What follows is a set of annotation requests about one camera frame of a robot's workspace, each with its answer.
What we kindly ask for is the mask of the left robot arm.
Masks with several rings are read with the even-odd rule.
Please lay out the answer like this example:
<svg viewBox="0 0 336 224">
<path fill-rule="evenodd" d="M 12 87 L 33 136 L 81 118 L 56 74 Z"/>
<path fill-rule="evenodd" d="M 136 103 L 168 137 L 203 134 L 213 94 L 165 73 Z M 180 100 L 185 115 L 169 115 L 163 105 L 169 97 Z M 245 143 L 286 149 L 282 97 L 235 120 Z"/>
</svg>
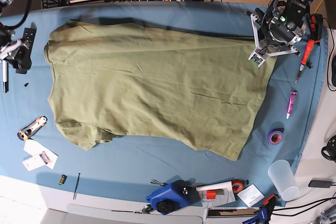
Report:
<svg viewBox="0 0 336 224">
<path fill-rule="evenodd" d="M 309 26 L 311 32 L 320 32 L 318 18 L 310 14 L 313 0 L 272 0 L 266 11 L 259 8 L 250 17 L 255 49 L 248 60 L 261 67 L 267 58 L 287 54 L 300 55 L 294 44 L 298 43 Z"/>
</svg>

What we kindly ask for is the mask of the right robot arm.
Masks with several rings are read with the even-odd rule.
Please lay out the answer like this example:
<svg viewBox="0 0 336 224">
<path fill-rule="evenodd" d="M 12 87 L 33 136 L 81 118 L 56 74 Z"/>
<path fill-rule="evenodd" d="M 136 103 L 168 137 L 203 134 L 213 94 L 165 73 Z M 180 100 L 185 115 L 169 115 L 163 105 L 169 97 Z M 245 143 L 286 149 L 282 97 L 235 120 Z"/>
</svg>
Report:
<svg viewBox="0 0 336 224">
<path fill-rule="evenodd" d="M 21 39 L 12 40 L 15 29 L 19 28 L 26 21 L 33 0 L 27 1 L 27 6 L 21 21 L 12 26 L 1 24 L 1 63 L 13 66 L 16 73 L 26 74 L 31 68 L 31 50 L 35 40 L 36 30 L 28 28 L 24 31 Z M 13 0 L 1 0 L 1 10 L 9 6 Z"/>
</svg>

